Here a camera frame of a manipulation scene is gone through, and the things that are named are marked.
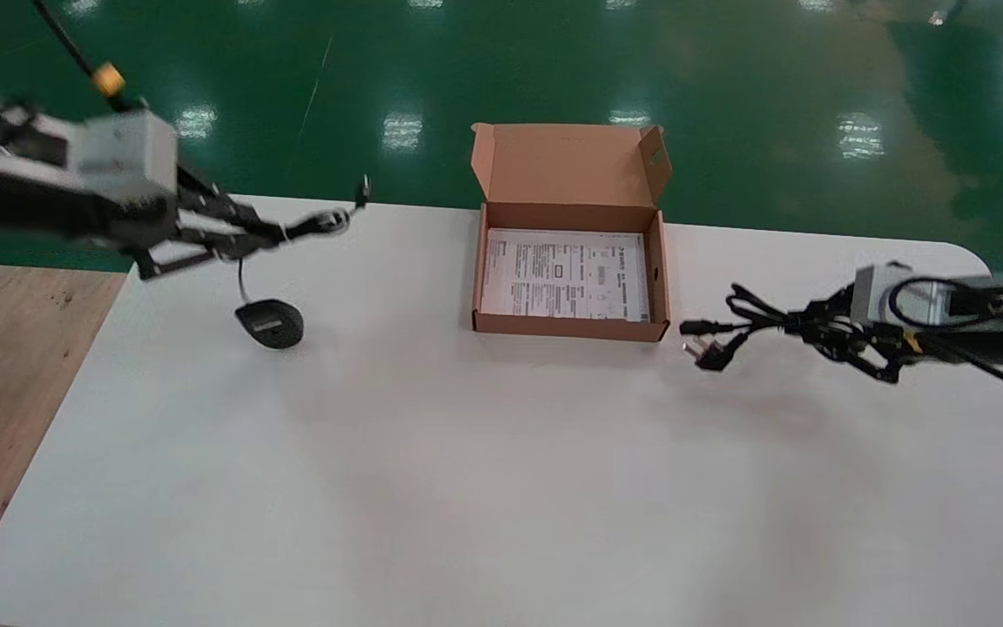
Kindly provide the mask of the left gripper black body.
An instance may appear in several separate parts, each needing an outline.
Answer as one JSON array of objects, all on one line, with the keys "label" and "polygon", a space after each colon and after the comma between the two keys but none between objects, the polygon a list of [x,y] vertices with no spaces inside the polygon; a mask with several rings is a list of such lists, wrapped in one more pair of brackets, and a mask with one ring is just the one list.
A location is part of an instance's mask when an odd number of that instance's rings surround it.
[{"label": "left gripper black body", "polygon": [[178,233],[178,196],[147,196],[118,203],[97,194],[67,196],[73,219],[69,238],[109,250],[151,249]]}]

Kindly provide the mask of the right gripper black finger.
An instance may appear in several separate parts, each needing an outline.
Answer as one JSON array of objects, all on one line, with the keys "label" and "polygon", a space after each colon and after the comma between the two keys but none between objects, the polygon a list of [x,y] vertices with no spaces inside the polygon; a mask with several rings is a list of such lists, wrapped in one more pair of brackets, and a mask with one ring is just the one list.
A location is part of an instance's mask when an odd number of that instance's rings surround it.
[{"label": "right gripper black finger", "polygon": [[828,338],[815,346],[826,360],[851,366],[875,381],[895,385],[904,366],[902,356],[892,347],[884,349],[861,339]]},{"label": "right gripper black finger", "polygon": [[813,300],[803,310],[788,311],[785,314],[784,332],[789,336],[804,336],[837,330],[855,333],[856,325],[851,322],[852,291],[835,291],[824,300]]}]

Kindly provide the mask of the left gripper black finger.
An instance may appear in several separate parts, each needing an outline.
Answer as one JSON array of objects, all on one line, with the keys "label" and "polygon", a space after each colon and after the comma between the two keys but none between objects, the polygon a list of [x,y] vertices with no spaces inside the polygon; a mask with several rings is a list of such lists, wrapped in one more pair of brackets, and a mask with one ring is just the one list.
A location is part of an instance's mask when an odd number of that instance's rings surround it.
[{"label": "left gripper black finger", "polygon": [[178,170],[178,207],[208,219],[218,219],[227,225],[272,241],[274,245],[286,242],[286,231],[279,223],[262,219],[250,204],[236,201],[230,194],[192,170]]},{"label": "left gripper black finger", "polygon": [[155,280],[215,260],[243,260],[259,251],[274,249],[284,242],[286,239],[282,237],[267,238],[244,232],[179,232],[175,239],[165,239],[165,243],[195,246],[199,248],[198,252],[158,261],[152,257],[150,247],[136,246],[137,273],[143,281]]}]

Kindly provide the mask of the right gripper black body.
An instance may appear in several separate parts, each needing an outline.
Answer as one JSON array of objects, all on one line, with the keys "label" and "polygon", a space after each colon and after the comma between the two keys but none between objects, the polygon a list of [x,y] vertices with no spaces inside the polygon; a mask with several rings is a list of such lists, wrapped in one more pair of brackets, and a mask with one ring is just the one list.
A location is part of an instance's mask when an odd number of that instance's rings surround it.
[{"label": "right gripper black body", "polygon": [[918,365],[920,362],[964,364],[963,354],[980,357],[978,349],[963,346],[960,337],[955,334],[889,324],[855,325],[857,338],[884,349],[894,348],[902,356],[904,365]]}]

